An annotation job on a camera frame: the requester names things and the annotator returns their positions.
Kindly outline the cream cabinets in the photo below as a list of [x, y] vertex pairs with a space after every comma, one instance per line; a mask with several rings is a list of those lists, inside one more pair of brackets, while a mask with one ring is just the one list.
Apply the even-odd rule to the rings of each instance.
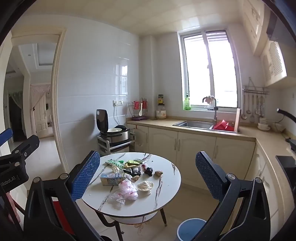
[[295, 42], [263, 1], [239, 1], [241, 18], [254, 56], [261, 60], [267, 87], [295, 87]]
[[279, 133], [243, 126], [239, 133], [177, 126], [177, 120], [127, 121], [135, 129], [136, 149], [164, 157], [181, 172], [182, 182], [206, 190], [195, 166], [199, 151], [237, 178], [262, 179], [271, 214], [271, 232], [278, 232], [295, 208], [290, 184], [276, 156], [290, 156]]

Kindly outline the green dish soap bottle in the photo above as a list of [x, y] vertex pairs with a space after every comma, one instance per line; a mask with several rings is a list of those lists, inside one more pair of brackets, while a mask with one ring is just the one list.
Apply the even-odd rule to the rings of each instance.
[[184, 99], [184, 110], [191, 110], [190, 98], [188, 93], [186, 94]]

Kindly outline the yellow tan snack bag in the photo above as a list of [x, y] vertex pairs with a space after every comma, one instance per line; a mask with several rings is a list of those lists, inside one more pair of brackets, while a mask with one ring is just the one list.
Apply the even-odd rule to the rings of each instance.
[[132, 167], [137, 167], [141, 164], [141, 162], [135, 161], [135, 160], [129, 160], [124, 163], [125, 168], [132, 168]]

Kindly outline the pink white plastic bag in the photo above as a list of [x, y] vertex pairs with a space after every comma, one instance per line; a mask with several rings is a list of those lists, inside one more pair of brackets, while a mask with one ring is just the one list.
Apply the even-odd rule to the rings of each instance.
[[119, 183], [116, 192], [108, 197], [107, 202], [121, 208], [126, 201], [136, 201], [138, 199], [137, 191], [136, 185], [129, 179], [125, 179]]

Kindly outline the white stacked bowls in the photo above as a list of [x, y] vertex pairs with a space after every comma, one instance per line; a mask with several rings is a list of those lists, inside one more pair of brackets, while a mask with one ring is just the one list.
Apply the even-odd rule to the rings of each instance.
[[268, 121], [266, 118], [259, 118], [259, 122], [257, 124], [257, 127], [261, 131], [269, 131], [270, 126], [268, 125]]

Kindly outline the green checkered snack wrapper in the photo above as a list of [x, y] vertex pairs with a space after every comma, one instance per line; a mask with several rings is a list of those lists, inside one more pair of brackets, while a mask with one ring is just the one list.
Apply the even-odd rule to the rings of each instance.
[[107, 160], [106, 163], [108, 165], [111, 165], [111, 166], [116, 166], [117, 168], [119, 169], [124, 169], [125, 168], [125, 163], [124, 161], [121, 161], [121, 160]]

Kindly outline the wall power outlet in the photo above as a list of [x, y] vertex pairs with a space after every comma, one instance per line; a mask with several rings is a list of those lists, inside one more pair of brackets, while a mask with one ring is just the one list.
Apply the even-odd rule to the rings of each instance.
[[122, 100], [114, 100], [113, 106], [123, 106], [123, 101]]

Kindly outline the dark jar yellow label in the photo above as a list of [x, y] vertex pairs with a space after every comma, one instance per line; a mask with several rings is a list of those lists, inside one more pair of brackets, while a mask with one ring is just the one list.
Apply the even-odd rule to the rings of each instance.
[[164, 95], [163, 94], [158, 95], [158, 105], [164, 105]]

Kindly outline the chrome kitchen faucet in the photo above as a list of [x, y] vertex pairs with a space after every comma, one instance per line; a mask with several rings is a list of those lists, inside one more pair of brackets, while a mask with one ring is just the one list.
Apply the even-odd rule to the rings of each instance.
[[216, 125], [217, 124], [217, 110], [218, 110], [217, 100], [215, 99], [214, 96], [209, 95], [209, 96], [204, 97], [202, 99], [202, 102], [206, 102], [208, 105], [212, 106], [211, 109], [214, 111], [213, 125]]

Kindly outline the window with white frame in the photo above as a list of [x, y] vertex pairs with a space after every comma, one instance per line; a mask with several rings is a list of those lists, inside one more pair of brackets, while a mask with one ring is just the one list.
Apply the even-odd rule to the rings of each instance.
[[217, 100], [219, 112], [233, 113], [240, 107], [238, 62], [226, 29], [180, 34], [179, 47], [183, 98], [189, 94], [191, 110], [212, 110], [202, 102], [209, 95]]

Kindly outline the white kitchen cart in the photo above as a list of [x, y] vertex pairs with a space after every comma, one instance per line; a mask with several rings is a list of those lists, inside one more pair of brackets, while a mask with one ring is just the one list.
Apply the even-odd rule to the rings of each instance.
[[118, 152], [129, 152], [130, 146], [133, 144], [134, 137], [130, 136], [129, 131], [107, 135], [100, 133], [97, 136], [97, 147], [101, 156]]

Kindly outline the white tissue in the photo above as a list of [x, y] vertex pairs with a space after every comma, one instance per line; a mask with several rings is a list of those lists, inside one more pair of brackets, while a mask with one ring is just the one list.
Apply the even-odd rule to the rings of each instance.
[[142, 192], [149, 192], [151, 193], [151, 190], [154, 187], [154, 183], [150, 181], [143, 181], [137, 185], [138, 190]]

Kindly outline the round white marble table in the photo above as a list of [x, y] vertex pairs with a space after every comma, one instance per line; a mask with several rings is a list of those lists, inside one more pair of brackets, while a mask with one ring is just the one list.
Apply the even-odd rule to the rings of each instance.
[[[106, 163], [107, 160], [139, 160], [147, 167], [153, 169], [153, 175], [144, 173], [143, 166], [140, 166], [141, 176], [134, 182], [137, 185], [143, 181], [154, 183], [149, 192], [138, 190], [136, 201], [126, 201], [125, 205], [118, 208], [107, 202], [108, 197], [116, 192], [118, 186], [103, 186], [100, 181], [102, 173], [113, 173], [112, 168]], [[163, 171], [161, 177], [154, 175], [156, 171]], [[181, 186], [181, 173], [177, 166], [171, 161], [149, 153], [127, 152], [111, 154], [100, 158], [100, 166], [94, 174], [87, 187], [82, 200], [91, 209], [106, 216], [115, 218], [136, 218], [146, 216], [164, 208], [177, 194]]]

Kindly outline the wooden cutting board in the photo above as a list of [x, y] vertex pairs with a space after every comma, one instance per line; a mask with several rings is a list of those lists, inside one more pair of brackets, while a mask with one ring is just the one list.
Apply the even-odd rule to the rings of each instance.
[[240, 116], [241, 116], [241, 109], [237, 108], [235, 122], [234, 122], [234, 132], [236, 132], [236, 133], [239, 132]]

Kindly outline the black silver rice cooker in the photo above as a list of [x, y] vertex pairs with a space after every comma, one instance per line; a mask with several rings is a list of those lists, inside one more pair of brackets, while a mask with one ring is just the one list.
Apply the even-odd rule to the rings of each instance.
[[111, 144], [126, 142], [130, 139], [130, 129], [123, 125], [109, 128], [108, 114], [105, 109], [96, 110], [96, 124], [100, 137]]

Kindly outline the clear jar with label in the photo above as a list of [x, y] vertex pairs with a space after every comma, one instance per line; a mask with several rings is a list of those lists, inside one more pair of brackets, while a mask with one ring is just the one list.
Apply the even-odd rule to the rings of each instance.
[[163, 120], [163, 119], [166, 119], [166, 117], [167, 117], [167, 112], [166, 112], [165, 105], [159, 104], [156, 110], [156, 118], [158, 120]]

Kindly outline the white spoon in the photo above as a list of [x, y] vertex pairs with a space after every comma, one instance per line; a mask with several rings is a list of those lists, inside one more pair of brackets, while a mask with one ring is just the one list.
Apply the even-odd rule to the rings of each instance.
[[139, 116], [142, 116], [142, 102], [140, 103], [140, 109], [139, 109], [139, 113], [138, 113]]

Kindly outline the cream lower cabinets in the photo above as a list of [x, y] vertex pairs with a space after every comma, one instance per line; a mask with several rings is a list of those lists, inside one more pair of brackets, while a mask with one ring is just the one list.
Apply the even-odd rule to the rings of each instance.
[[271, 232], [278, 232], [295, 208], [290, 184], [276, 156], [290, 156], [279, 133], [243, 126], [239, 133], [177, 126], [177, 120], [127, 121], [135, 129], [136, 149], [164, 157], [181, 172], [182, 182], [206, 190], [195, 166], [199, 151], [237, 178], [262, 179], [271, 214]]

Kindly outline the milk carton box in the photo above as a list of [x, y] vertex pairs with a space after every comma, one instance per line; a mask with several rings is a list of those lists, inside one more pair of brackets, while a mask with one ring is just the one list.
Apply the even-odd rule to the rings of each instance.
[[121, 173], [102, 173], [100, 175], [103, 186], [118, 186], [125, 179], [125, 175]]

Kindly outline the black plastic bag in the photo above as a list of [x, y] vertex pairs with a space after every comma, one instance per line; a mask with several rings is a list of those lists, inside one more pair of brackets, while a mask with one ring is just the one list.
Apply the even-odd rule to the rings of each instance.
[[144, 173], [151, 177], [153, 175], [153, 169], [151, 167], [147, 167]]

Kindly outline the white interior door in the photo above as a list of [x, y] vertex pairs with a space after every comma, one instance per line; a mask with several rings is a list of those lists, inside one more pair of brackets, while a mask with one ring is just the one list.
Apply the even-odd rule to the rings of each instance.
[[32, 84], [30, 87], [30, 115], [32, 133], [39, 138], [51, 136], [50, 94], [51, 84]]

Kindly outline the black gas stove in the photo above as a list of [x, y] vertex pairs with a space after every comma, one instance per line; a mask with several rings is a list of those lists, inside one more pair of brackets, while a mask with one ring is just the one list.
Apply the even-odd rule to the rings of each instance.
[[286, 139], [286, 141], [290, 145], [287, 149], [288, 151], [290, 151], [290, 155], [277, 155], [276, 159], [281, 164], [281, 167], [288, 178], [291, 189], [295, 189], [295, 140], [289, 138]]

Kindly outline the cream upper cabinets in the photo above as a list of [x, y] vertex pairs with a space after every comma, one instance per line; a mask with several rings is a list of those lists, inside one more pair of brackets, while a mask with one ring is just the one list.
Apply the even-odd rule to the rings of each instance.
[[261, 60], [267, 87], [295, 87], [295, 42], [263, 1], [239, 1], [241, 18], [254, 56]]

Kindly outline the hanging utensil rail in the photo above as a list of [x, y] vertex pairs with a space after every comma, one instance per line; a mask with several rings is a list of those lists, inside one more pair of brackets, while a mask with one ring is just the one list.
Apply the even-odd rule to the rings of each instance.
[[265, 99], [269, 95], [268, 88], [256, 86], [249, 77], [248, 84], [242, 88], [242, 94], [241, 120], [249, 123], [265, 122]]

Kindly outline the blue plastic trash bin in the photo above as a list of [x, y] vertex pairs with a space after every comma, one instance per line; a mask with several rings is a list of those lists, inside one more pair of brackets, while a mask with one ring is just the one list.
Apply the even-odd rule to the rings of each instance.
[[206, 221], [200, 218], [190, 218], [183, 221], [177, 228], [177, 239], [189, 241], [202, 229]]

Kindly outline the red plastic basin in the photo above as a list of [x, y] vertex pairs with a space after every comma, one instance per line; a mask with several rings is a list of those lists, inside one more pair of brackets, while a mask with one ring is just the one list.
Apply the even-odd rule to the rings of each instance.
[[212, 127], [213, 130], [234, 132], [234, 127], [225, 120], [219, 121]]

